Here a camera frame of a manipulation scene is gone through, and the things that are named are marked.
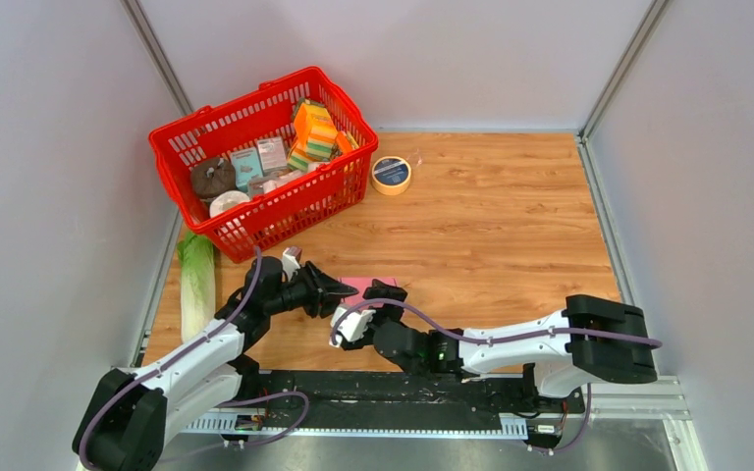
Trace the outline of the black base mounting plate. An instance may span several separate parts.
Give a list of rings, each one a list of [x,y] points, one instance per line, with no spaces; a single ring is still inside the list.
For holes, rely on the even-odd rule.
[[[492,432],[504,418],[552,418],[584,410],[581,389],[567,398],[539,395],[518,375],[471,379],[454,375],[434,380],[399,372],[293,371],[258,373],[242,383],[238,397],[283,396],[251,407],[265,419],[263,431],[294,423],[308,410],[300,429],[321,431]]]

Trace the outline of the white tape roll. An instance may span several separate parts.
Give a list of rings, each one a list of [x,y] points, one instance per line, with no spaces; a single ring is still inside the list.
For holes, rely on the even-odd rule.
[[[209,204],[209,217],[215,218],[228,210],[249,202],[251,198],[239,190],[228,190],[215,197]]]

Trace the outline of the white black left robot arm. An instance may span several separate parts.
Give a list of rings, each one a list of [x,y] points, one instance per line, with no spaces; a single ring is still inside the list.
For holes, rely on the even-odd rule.
[[[228,401],[261,396],[260,367],[246,354],[270,329],[272,316],[302,308],[326,318],[356,295],[306,262],[289,269],[257,255],[237,289],[203,330],[163,358],[132,371],[115,368],[99,381],[73,441],[89,470],[150,470],[185,426]]]

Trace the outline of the green yellow sponge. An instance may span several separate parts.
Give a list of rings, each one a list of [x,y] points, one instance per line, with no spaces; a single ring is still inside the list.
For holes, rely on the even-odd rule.
[[[306,153],[302,146],[297,143],[290,149],[287,157],[287,163],[288,166],[293,170],[309,172],[309,168],[313,163],[315,163],[315,160]]]

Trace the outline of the grey pink small box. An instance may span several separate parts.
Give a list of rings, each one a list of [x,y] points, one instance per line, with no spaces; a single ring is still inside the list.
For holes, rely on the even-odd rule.
[[[287,149],[279,136],[259,139],[256,143],[262,171],[265,175],[288,169]]]

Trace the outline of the teal small box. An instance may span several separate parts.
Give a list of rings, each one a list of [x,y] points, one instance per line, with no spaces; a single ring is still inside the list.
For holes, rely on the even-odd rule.
[[[235,169],[238,190],[246,191],[252,179],[264,176],[260,155],[255,147],[233,151],[230,160]]]

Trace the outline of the pink paper box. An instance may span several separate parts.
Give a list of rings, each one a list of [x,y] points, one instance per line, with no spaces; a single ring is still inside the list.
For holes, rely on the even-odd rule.
[[[365,291],[372,286],[373,277],[341,277],[339,281],[345,285],[356,288],[358,294],[342,299],[341,303],[347,306],[356,305],[364,300]]]

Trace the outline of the red plastic shopping basket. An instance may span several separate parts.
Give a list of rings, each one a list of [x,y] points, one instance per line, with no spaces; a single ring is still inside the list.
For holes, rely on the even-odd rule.
[[[378,147],[354,102],[315,66],[203,107],[148,141],[187,227],[234,262],[359,202]]]

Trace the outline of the napa cabbage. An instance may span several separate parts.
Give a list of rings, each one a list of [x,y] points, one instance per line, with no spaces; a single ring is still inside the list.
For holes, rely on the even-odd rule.
[[[181,339],[190,341],[214,318],[214,247],[204,235],[187,232],[177,245],[180,263]]]

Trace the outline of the aluminium rail frame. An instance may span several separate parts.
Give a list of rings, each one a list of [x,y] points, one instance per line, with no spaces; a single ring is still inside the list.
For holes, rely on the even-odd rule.
[[[478,379],[515,376],[518,374],[498,374]],[[293,424],[276,428],[273,431],[263,431],[264,415],[251,412],[251,407],[260,405],[280,395],[298,397],[307,401],[302,392],[283,392],[282,394],[266,394],[252,402],[232,400],[222,403],[189,423],[178,433],[220,435],[230,440],[241,436],[274,436],[283,432],[293,435],[317,437],[374,437],[374,438],[422,438],[422,439],[470,439],[470,440],[524,440],[538,434],[559,435],[562,430],[563,419],[574,419],[581,415],[589,415],[594,419],[677,419],[685,420],[689,416],[685,401],[680,392],[679,383],[674,378],[662,378],[648,385],[615,385],[597,383],[590,389],[579,388],[582,391],[584,410],[580,414],[563,412],[552,418],[504,418],[500,429],[492,432],[390,432],[378,431],[321,431],[309,429],[303,431],[300,424],[308,410],[303,408]]]

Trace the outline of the orange yellow sponge pack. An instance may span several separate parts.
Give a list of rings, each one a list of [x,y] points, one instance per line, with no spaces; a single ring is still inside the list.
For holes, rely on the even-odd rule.
[[[307,156],[317,161],[329,161],[339,133],[328,109],[321,103],[303,99],[293,116],[297,142]]]

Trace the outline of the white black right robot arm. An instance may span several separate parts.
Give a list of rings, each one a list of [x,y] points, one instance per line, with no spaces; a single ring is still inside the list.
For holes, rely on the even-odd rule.
[[[559,398],[596,381],[636,385],[657,380],[643,311],[587,294],[539,319],[498,328],[447,329],[406,301],[403,288],[375,279],[361,300],[341,304],[331,318],[330,344],[371,346],[403,372],[482,377],[520,366],[520,396],[529,408],[548,409]]]

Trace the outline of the yellow masking tape roll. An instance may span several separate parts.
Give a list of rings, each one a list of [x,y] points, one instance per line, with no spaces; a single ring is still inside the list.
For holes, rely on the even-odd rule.
[[[388,196],[396,196],[407,191],[412,180],[412,168],[400,156],[378,158],[371,166],[370,181],[373,188]]]

